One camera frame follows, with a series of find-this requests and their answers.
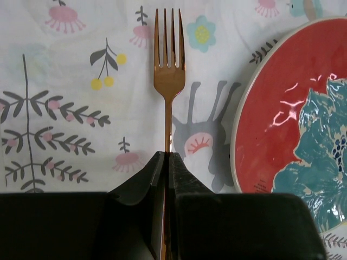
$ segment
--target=plate rim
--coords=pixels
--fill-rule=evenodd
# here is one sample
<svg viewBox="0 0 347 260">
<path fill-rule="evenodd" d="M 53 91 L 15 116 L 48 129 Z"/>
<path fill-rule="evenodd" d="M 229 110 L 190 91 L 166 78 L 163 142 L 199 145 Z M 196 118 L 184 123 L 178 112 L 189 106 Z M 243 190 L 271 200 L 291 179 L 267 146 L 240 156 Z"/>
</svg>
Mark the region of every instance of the plate rim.
<svg viewBox="0 0 347 260">
<path fill-rule="evenodd" d="M 314 21 L 310 21 L 307 23 L 302 24 L 301 26 L 297 27 L 296 29 L 292 30 L 288 34 L 286 34 L 283 38 L 281 38 L 278 43 L 274 46 L 274 48 L 271 50 L 271 53 L 266 55 L 265 58 L 260 62 L 258 67 L 255 69 L 253 75 L 250 77 L 250 80 L 247 83 L 247 86 L 241 96 L 240 102 L 237 106 L 236 113 L 235 113 L 235 118 L 232 126 L 232 137 L 230 141 L 230 168 L 232 171 L 232 179 L 234 182 L 234 188 L 236 189 L 237 193 L 242 193 L 239 180 L 237 178 L 236 174 L 236 160 L 235 160 L 235 149 L 236 149 L 236 135 L 237 135 L 237 129 L 239 127 L 239 121 L 241 117 L 241 113 L 243 110 L 243 107 L 246 103 L 246 100 L 248 98 L 248 94 L 252 87 L 254 86 L 254 82 L 257 79 L 258 75 L 264 68 L 265 64 L 271 59 L 272 55 L 276 53 L 276 51 L 282 46 L 283 43 L 285 43 L 289 38 L 291 38 L 293 35 L 296 33 L 300 32 L 301 30 L 305 29 L 306 27 L 309 27 L 315 23 L 320 23 L 320 22 L 325 22 L 329 20 L 347 20 L 346 16 L 331 16 L 331 17 L 324 17 L 324 18 L 319 18 Z"/>
</svg>

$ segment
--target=teal leaf design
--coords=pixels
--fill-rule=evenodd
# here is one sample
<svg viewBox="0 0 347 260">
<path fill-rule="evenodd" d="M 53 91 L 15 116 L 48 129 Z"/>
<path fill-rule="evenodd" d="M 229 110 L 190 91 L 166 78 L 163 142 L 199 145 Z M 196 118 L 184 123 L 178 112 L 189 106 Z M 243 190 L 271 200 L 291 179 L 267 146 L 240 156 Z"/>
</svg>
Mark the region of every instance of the teal leaf design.
<svg viewBox="0 0 347 260">
<path fill-rule="evenodd" d="M 276 174 L 273 192 L 299 196 L 325 232 L 347 216 L 347 81 L 328 80 L 327 94 L 310 89 L 298 127 L 299 161 Z"/>
</svg>

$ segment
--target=pink flower print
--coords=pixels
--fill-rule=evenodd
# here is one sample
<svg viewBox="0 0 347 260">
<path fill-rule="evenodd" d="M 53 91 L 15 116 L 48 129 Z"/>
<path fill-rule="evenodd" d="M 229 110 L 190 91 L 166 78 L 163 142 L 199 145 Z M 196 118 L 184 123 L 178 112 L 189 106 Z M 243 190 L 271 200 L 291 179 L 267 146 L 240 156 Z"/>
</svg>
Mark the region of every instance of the pink flower print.
<svg viewBox="0 0 347 260">
<path fill-rule="evenodd" d="M 117 172 L 128 173 L 130 170 L 134 172 L 136 168 L 144 166 L 139 154 L 134 152 L 122 153 L 115 158 L 115 161 L 117 164 L 112 169 Z"/>
<path fill-rule="evenodd" d="M 75 117 L 74 117 L 73 114 L 68 114 L 68 115 L 66 116 L 66 121 L 68 121 L 68 122 L 71 122 L 71 121 L 74 120 L 74 119 L 75 119 Z"/>
<path fill-rule="evenodd" d="M 77 26 L 77 28 L 81 31 L 86 25 L 82 23 L 78 19 L 77 12 L 65 5 L 65 3 L 62 0 L 59 0 L 59 6 L 55 6 L 49 9 L 49 16 L 50 20 L 46 21 L 45 24 L 50 24 L 51 28 L 56 27 L 57 31 L 60 31 L 60 24 L 64 24 L 64 33 L 67 34 L 67 24 L 70 27 L 71 33 L 74 33 L 74 27 Z"/>
<path fill-rule="evenodd" d="M 147 25 L 136 26 L 133 30 L 135 37 L 131 38 L 129 42 L 133 42 L 134 45 L 138 44 L 138 47 L 142 47 L 142 41 L 145 41 L 145 49 L 147 49 L 147 42 L 149 40 L 150 29 Z"/>
<path fill-rule="evenodd" d="M 49 101 L 47 105 L 48 105 L 48 108 L 52 110 L 59 109 L 60 107 L 59 101 L 56 101 L 56 100 Z"/>
<path fill-rule="evenodd" d="M 54 168 L 54 163 L 50 161 L 49 163 L 47 163 L 46 168 L 52 170 Z"/>
<path fill-rule="evenodd" d="M 213 147 L 213 137 L 209 133 L 196 133 L 192 135 L 184 144 L 185 154 L 194 154 L 200 149 Z"/>
<path fill-rule="evenodd" d="M 128 142 L 126 142 L 125 137 L 123 137 L 122 142 L 119 142 L 120 151 L 124 153 L 119 154 L 116 158 L 116 165 L 112 167 L 115 171 L 120 172 L 129 172 L 132 170 L 134 172 L 137 168 L 142 168 L 144 166 L 144 153 L 143 152 L 130 152 L 127 147 L 130 146 Z"/>
<path fill-rule="evenodd" d="M 87 118 L 86 122 L 87 124 L 91 125 L 92 123 L 94 123 L 94 118 L 92 118 L 91 116 Z"/>
<path fill-rule="evenodd" d="M 17 140 L 9 139 L 9 140 L 7 140 L 7 145 L 10 146 L 10 147 L 14 147 L 14 146 L 17 145 Z"/>
<path fill-rule="evenodd" d="M 131 38 L 129 42 L 133 42 L 134 45 L 137 45 L 139 48 L 142 47 L 142 42 L 145 41 L 145 49 L 147 49 L 147 42 L 150 38 L 150 29 L 147 26 L 147 22 L 144 21 L 144 18 L 147 18 L 147 14 L 143 12 L 143 7 L 141 5 L 140 10 L 135 12 L 136 15 L 140 15 L 137 18 L 137 22 L 141 22 L 141 25 L 136 26 L 133 30 L 135 37 Z"/>
<path fill-rule="evenodd" d="M 51 141 L 52 138 L 53 138 L 53 136 L 52 136 L 52 134 L 51 134 L 50 132 L 44 134 L 42 137 L 43 137 L 43 139 L 44 139 L 46 142 Z"/>
<path fill-rule="evenodd" d="M 76 146 L 75 145 L 70 145 L 70 151 L 74 151 L 76 150 Z"/>
<path fill-rule="evenodd" d="M 275 0 L 258 0 L 259 5 L 255 8 L 255 11 L 261 16 L 272 17 L 277 16 L 280 12 L 276 8 Z"/>
</svg>

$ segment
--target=green stem print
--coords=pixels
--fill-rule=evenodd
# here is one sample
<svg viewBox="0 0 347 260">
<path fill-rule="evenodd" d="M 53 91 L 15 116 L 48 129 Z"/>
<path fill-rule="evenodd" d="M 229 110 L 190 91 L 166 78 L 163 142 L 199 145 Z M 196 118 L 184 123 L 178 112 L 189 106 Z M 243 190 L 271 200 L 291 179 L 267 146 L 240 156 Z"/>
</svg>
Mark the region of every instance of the green stem print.
<svg viewBox="0 0 347 260">
<path fill-rule="evenodd" d="M 137 18 L 137 22 L 141 22 L 141 25 L 136 26 L 133 29 L 135 36 L 129 40 L 134 45 L 137 45 L 139 48 L 142 47 L 142 42 L 145 42 L 144 48 L 147 49 L 147 42 L 150 38 L 150 29 L 147 26 L 147 22 L 145 22 L 145 18 L 148 18 L 148 15 L 143 12 L 143 7 L 141 5 L 140 10 L 135 12 L 136 15 L 140 15 Z"/>
<path fill-rule="evenodd" d="M 102 75 L 102 72 L 106 68 L 106 77 L 104 78 L 104 84 L 106 87 L 111 87 L 114 84 L 114 79 L 112 76 L 108 73 L 108 65 L 111 66 L 114 70 L 118 70 L 118 64 L 122 65 L 126 62 L 126 56 L 124 54 L 116 54 L 111 47 L 108 45 L 108 40 L 106 38 L 106 48 L 102 50 L 95 51 L 90 56 L 90 62 L 91 66 L 96 63 L 99 59 L 104 57 L 104 62 L 101 67 L 100 74 L 97 79 L 92 80 L 92 89 L 94 90 L 100 90 L 102 88 L 102 81 L 100 80 L 100 77 Z"/>
</svg>

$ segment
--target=fork tines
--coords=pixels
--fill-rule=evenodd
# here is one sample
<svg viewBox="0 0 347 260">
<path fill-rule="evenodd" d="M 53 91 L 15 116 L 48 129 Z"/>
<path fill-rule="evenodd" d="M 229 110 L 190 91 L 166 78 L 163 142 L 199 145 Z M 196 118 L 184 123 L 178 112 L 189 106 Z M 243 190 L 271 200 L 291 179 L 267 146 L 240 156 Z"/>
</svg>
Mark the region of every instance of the fork tines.
<svg viewBox="0 0 347 260">
<path fill-rule="evenodd" d="M 183 39 L 183 29 L 182 29 L 182 18 L 181 10 L 178 10 L 179 17 L 179 54 L 178 54 L 178 64 L 176 63 L 176 48 L 175 48 L 175 25 L 174 25 L 174 9 L 171 9 L 171 68 L 182 68 L 185 69 L 184 62 L 184 39 Z M 164 54 L 162 56 L 162 67 L 169 67 L 168 64 L 168 47 L 166 45 L 166 9 L 164 9 L 164 34 L 163 34 L 163 50 Z M 158 9 L 156 11 L 156 25 L 155 25 L 155 35 L 154 35 L 154 64 L 155 70 L 159 69 L 160 64 L 160 54 L 159 54 L 159 26 L 158 26 Z"/>
</svg>

